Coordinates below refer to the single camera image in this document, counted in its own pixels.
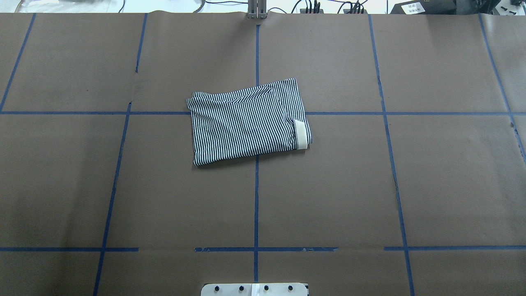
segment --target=striped shirt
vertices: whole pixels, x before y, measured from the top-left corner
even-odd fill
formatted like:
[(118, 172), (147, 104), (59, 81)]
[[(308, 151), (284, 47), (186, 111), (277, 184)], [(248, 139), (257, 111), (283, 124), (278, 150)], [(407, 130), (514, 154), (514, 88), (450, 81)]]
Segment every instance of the striped shirt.
[(194, 164), (306, 149), (310, 127), (296, 79), (187, 99), (194, 132)]

